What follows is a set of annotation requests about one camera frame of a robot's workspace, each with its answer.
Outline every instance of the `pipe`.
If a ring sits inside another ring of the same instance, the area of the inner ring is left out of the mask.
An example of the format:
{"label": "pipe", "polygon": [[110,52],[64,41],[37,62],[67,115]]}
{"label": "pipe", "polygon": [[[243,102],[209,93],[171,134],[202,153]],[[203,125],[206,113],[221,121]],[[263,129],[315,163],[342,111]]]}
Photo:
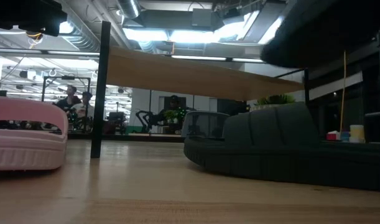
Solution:
{"label": "pipe", "polygon": [[[96,6],[93,4],[92,1],[90,0],[86,0],[89,4],[89,7],[91,10],[93,10],[97,16],[97,18],[101,21],[105,20],[104,17],[101,15],[101,13],[99,12],[99,10],[96,8]],[[118,43],[118,45],[120,47],[123,47],[125,48],[126,47],[126,44],[123,42],[122,39],[119,38],[119,36],[117,35],[117,33],[114,31],[114,30],[111,30],[111,35],[113,36],[114,40]]]}
{"label": "pipe", "polygon": [[141,8],[137,0],[116,0],[122,16],[134,19],[140,15]]}
{"label": "pipe", "polygon": [[116,34],[120,37],[121,41],[124,42],[125,46],[128,49],[132,49],[132,45],[130,44],[129,39],[127,39],[125,33],[123,32],[122,27],[116,24],[116,21],[111,17],[108,10],[104,7],[104,4],[102,4],[100,0],[87,0],[87,2],[90,5],[90,7],[96,12],[97,17],[99,17],[98,14],[100,14],[101,18],[103,18],[103,16],[101,15],[102,13],[105,16],[105,18],[107,18],[107,20],[111,23],[113,29],[115,30]]}
{"label": "pipe", "polygon": [[[8,31],[1,31],[0,30],[0,35],[21,35],[21,34],[26,34],[26,32],[22,31],[15,31],[15,30],[8,30]],[[82,37],[80,34],[59,34],[59,37]]]}
{"label": "pipe", "polygon": [[58,0],[63,7],[63,11],[68,14],[68,23],[74,28],[69,35],[61,34],[66,41],[77,49],[86,52],[97,52],[100,50],[100,40],[75,13],[65,0]]}

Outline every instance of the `fluorescent light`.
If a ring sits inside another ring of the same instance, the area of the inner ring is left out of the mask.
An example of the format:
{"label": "fluorescent light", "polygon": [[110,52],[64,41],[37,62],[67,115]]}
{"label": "fluorescent light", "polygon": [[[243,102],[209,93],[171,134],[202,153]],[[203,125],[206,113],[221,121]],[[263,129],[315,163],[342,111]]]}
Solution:
{"label": "fluorescent light", "polygon": [[65,68],[83,68],[87,70],[97,70],[98,63],[94,60],[60,59],[51,58],[51,62],[63,65]]}
{"label": "fluorescent light", "polygon": [[189,60],[218,60],[225,61],[225,57],[202,57],[202,56],[184,56],[184,55],[172,55],[172,58],[189,59]]}
{"label": "fluorescent light", "polygon": [[123,31],[129,40],[166,41],[168,39],[164,30],[135,30],[124,28]]}
{"label": "fluorescent light", "polygon": [[213,32],[175,30],[170,41],[177,43],[210,43],[214,42]]}
{"label": "fluorescent light", "polygon": [[264,63],[261,59],[257,58],[233,58],[233,62]]}
{"label": "fluorescent light", "polygon": [[62,22],[60,24],[60,33],[61,34],[70,34],[73,31],[73,26],[69,22]]}
{"label": "fluorescent light", "polygon": [[277,29],[279,28],[279,26],[281,26],[282,21],[283,21],[283,17],[280,16],[275,22],[273,22],[270,28],[263,35],[262,39],[259,40],[258,44],[266,44],[271,39],[273,39],[274,36],[276,35]]}
{"label": "fluorescent light", "polygon": [[257,16],[259,15],[259,12],[260,11],[254,11],[251,15],[249,15],[248,13],[244,16],[246,23],[242,30],[238,33],[237,40],[245,37],[245,35],[248,33],[249,29],[253,25],[254,21],[256,20]]}

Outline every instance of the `chair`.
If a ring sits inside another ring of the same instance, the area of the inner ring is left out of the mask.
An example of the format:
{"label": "chair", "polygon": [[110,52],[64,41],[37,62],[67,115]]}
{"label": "chair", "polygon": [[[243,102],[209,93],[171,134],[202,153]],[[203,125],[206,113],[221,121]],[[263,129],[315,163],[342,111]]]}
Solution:
{"label": "chair", "polygon": [[185,115],[182,137],[222,138],[223,126],[228,117],[228,114],[223,113],[190,111]]}
{"label": "chair", "polygon": [[189,136],[184,154],[226,175],[380,191],[380,144],[321,142],[303,103],[229,117],[223,137]]}
{"label": "chair", "polygon": [[39,101],[0,97],[0,120],[40,121],[61,130],[59,135],[0,129],[0,170],[47,170],[63,164],[68,119],[60,108]]}

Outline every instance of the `exposed ductwork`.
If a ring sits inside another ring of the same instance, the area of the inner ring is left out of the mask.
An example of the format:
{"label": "exposed ductwork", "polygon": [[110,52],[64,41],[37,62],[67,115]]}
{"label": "exposed ductwork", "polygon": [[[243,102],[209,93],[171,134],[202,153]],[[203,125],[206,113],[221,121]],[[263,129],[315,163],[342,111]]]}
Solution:
{"label": "exposed ductwork", "polygon": [[89,27],[86,26],[65,0],[58,0],[58,2],[62,5],[63,11],[68,14],[67,22],[73,27],[71,36],[62,35],[62,37],[80,51],[98,52],[100,50],[100,40],[90,31]]}
{"label": "exposed ductwork", "polygon": [[157,48],[153,41],[139,41],[140,48],[145,53],[156,54]]}
{"label": "exposed ductwork", "polygon": [[122,16],[134,19],[140,15],[141,7],[137,0],[116,0]]}

